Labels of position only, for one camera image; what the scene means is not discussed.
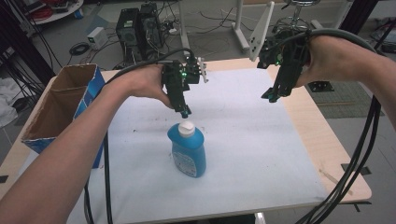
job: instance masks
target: human hand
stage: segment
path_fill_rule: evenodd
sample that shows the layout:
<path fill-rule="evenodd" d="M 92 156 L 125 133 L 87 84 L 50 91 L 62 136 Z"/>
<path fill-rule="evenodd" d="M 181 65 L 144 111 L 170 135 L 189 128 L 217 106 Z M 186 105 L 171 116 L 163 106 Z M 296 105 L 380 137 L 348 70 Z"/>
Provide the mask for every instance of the human hand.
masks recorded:
<path fill-rule="evenodd" d="M 320 35 L 309 41 L 310 61 L 297 80 L 296 87 L 313 81 L 358 81 L 359 70 L 370 50 L 351 42 Z"/>
<path fill-rule="evenodd" d="M 163 91 L 162 70 L 161 64 L 150 64 L 126 73 L 108 85 L 112 85 L 117 91 L 124 91 L 126 97 L 153 98 L 172 108 L 168 96 Z"/>

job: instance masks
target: blue cardboard box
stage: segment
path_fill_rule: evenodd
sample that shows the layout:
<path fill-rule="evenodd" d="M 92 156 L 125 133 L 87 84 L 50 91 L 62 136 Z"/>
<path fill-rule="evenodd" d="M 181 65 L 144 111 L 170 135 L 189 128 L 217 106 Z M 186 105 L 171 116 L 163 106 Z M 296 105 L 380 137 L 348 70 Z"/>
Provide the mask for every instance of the blue cardboard box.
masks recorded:
<path fill-rule="evenodd" d="M 64 67 L 43 96 L 32 123 L 22 135 L 22 142 L 41 153 L 93 101 L 105 85 L 96 64 Z M 103 146 L 92 168 L 98 168 Z"/>

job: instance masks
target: gray floor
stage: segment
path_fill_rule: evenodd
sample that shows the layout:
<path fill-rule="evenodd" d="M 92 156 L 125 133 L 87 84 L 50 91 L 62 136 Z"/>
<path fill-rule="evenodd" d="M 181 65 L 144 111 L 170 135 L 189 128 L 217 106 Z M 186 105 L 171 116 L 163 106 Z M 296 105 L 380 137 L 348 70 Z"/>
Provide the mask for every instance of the gray floor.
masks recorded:
<path fill-rule="evenodd" d="M 71 15 L 42 25 L 42 34 L 49 42 L 59 62 L 62 65 L 67 64 L 70 58 L 69 49 L 79 42 L 87 42 L 86 35 L 96 26 L 114 28 L 114 18 L 117 18 L 117 14 L 114 15 L 112 10 L 117 7 L 119 6 L 101 5 L 98 7 L 97 5 L 87 5 L 83 7 L 85 16 L 81 20 L 76 20 Z M 221 18 L 226 16 L 228 10 L 224 8 L 223 11 L 208 10 L 203 11 L 203 13 L 209 17 Z M 163 14 L 163 17 L 165 14 L 168 15 L 169 20 L 173 18 L 169 10 Z M 260 14 L 255 11 L 255 8 L 249 7 L 246 11 L 244 10 L 244 16 L 246 17 L 243 19 L 243 23 L 246 27 L 254 28 Z M 205 56 L 207 61 L 248 57 L 247 53 L 239 48 L 238 42 L 229 28 L 219 28 L 206 35 L 196 34 L 218 25 L 219 21 L 204 19 L 198 14 L 198 10 L 191 10 L 186 15 L 186 22 L 190 25 L 188 32 L 191 35 L 191 48 L 197 55 Z M 246 27 L 242 26 L 242 30 L 248 37 L 251 31 Z M 114 33 L 112 29 L 106 29 L 106 31 L 109 34 Z M 117 41 L 118 39 L 112 37 L 111 40 Z M 34 36 L 32 41 L 42 55 L 48 59 L 49 55 L 41 40 Z M 170 36 L 167 43 L 171 48 L 180 46 L 178 36 Z M 86 56 L 87 54 L 73 57 L 70 64 L 85 63 L 92 60 L 92 63 L 98 63 L 103 69 L 111 70 L 122 61 L 121 48 L 118 43 L 101 50 L 93 59 L 84 61 L 83 59 Z M 177 55 L 175 58 L 182 60 L 182 55 Z M 55 73 L 58 73 L 60 66 L 54 63 L 53 69 Z M 358 142 L 364 119 L 327 119 L 327 121 L 351 155 Z M 0 164 L 20 133 L 21 127 L 22 122 L 14 120 L 0 131 Z M 353 205 L 339 205 L 324 223 L 396 223 L 396 132 L 387 117 L 381 117 L 375 149 L 367 162 L 367 166 L 372 174 L 366 175 L 364 178 L 373 192 L 373 197 L 369 200 L 372 204 L 359 205 L 360 212 L 357 212 Z M 269 211 L 264 214 L 267 223 L 294 223 L 308 210 L 309 208 L 287 209 Z"/>

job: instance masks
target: white bottle cap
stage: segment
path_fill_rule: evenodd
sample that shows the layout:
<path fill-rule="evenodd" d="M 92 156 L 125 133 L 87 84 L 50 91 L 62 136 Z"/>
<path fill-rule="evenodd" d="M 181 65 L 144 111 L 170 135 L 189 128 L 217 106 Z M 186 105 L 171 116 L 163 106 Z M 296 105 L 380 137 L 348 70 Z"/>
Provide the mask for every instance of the white bottle cap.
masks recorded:
<path fill-rule="evenodd" d="M 195 133 L 195 125 L 191 121 L 183 121 L 178 124 L 178 133 L 185 138 L 191 137 Z"/>

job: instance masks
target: wooden tabletop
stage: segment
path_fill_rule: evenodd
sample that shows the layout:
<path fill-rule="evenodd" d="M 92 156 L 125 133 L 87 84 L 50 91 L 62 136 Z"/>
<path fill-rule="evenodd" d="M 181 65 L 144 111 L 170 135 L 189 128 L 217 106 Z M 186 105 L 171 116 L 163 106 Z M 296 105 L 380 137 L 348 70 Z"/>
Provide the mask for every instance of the wooden tabletop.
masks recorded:
<path fill-rule="evenodd" d="M 253 63 L 249 59 L 207 62 L 207 70 L 209 71 L 254 68 L 256 66 L 257 63 Z M 275 79 L 277 69 L 278 67 L 275 66 L 268 68 L 268 73 L 272 79 Z M 114 76 L 115 73 L 115 71 L 102 72 L 105 80 Z M 43 96 L 46 94 L 52 81 L 49 83 Z M 34 115 L 42 103 L 43 96 L 38 101 L 6 159 L 0 166 L 0 176 L 8 176 L 7 181 L 0 184 L 0 198 L 4 196 L 15 182 L 21 166 L 30 153 L 31 149 L 21 142 L 21 135 L 32 122 Z M 281 100 L 290 115 L 293 125 L 301 136 L 325 189 L 330 193 L 335 187 L 337 180 L 344 173 L 341 164 L 349 163 L 349 156 L 305 88 L 295 89 L 292 91 L 291 96 L 282 98 Z M 369 186 L 359 176 L 343 202 L 367 200 L 371 197 L 371 194 L 372 192 Z"/>

